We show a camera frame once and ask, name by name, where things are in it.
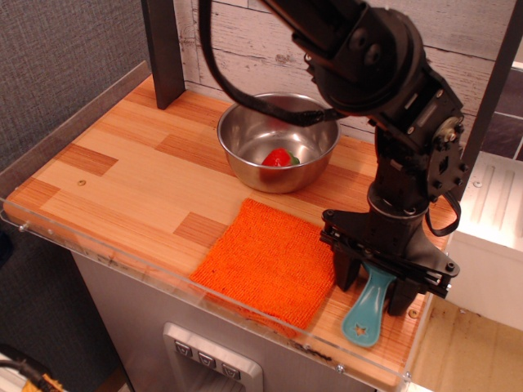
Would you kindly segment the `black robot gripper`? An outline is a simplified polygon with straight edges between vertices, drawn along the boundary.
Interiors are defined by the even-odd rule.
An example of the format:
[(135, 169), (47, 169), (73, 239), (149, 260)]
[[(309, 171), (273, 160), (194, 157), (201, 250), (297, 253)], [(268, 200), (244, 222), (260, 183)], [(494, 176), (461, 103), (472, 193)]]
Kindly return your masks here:
[(368, 262), (396, 276), (387, 313), (403, 315), (418, 294), (447, 296), (460, 269), (425, 235), (423, 215), (388, 216), (369, 212), (323, 212), (320, 239), (333, 252), (335, 283), (347, 291)]

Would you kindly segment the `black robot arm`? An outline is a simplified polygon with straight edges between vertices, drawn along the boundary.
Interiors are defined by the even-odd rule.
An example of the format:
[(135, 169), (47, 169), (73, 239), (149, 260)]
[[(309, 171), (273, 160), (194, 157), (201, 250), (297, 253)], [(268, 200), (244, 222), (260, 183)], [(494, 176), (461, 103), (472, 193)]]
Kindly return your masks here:
[(429, 240), (444, 198), (460, 212), (462, 103), (427, 62), (413, 22), (363, 1), (270, 1), (307, 54), (309, 73), (338, 115), (364, 116), (378, 159), (366, 213), (327, 210), (322, 240), (333, 250), (336, 283), (348, 289), (370, 263), (394, 275), (388, 312), (403, 314), (419, 294), (445, 296), (459, 268)]

